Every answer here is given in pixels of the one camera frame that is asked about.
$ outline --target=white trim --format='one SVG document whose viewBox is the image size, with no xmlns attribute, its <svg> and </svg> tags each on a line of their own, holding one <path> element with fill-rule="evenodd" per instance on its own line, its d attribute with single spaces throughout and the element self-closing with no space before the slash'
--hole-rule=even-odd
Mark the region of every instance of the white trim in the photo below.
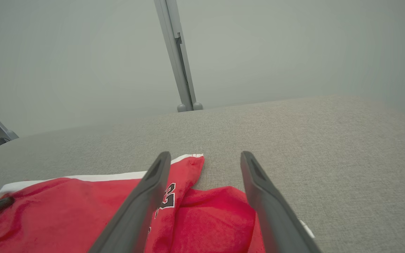
<svg viewBox="0 0 405 253">
<path fill-rule="evenodd" d="M 203 154 L 184 154 L 180 157 L 177 157 L 172 160 L 171 164 L 176 162 L 180 162 L 187 157 L 202 157 Z M 99 181 L 112 181 L 112 180 L 129 180 L 129 179 L 140 179 L 146 174 L 146 171 L 136 171 L 136 172 L 129 172 L 129 173 L 122 173 L 122 174 L 112 174 L 112 175 L 76 175 L 76 176 L 62 176 L 65 178 L 75 178 L 82 181 L 89 181 L 89 182 L 99 182 Z M 47 180 L 35 180 L 35 181 L 21 181 L 15 182 L 10 184 L 5 184 L 0 189 L 0 198 L 5 194 L 16 192 L 21 189 L 24 189 L 29 186 L 33 186 L 34 184 L 46 182 L 52 179 Z"/>
</svg>

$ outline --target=red towel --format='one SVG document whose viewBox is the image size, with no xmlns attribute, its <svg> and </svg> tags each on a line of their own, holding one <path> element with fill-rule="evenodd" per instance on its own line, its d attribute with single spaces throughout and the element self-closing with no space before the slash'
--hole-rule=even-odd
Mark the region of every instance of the red towel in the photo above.
<svg viewBox="0 0 405 253">
<path fill-rule="evenodd" d="M 173 160 L 145 252 L 265 252 L 257 215 L 243 192 L 233 187 L 191 189 L 203 163 L 201 155 Z M 0 253 L 87 252 L 143 174 L 6 185 L 2 194 L 14 197 L 15 203 L 0 212 Z"/>
</svg>

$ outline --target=gray textured surface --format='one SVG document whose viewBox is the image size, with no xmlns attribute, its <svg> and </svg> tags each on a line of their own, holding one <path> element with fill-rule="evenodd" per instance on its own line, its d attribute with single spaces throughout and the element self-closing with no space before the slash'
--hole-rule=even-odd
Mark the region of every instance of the gray textured surface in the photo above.
<svg viewBox="0 0 405 253">
<path fill-rule="evenodd" d="M 0 147 L 0 187 L 146 170 L 159 152 L 204 153 L 196 189 L 243 190 L 254 153 L 327 252 L 405 252 L 405 116 L 355 98 L 294 99 L 55 131 Z"/>
</svg>

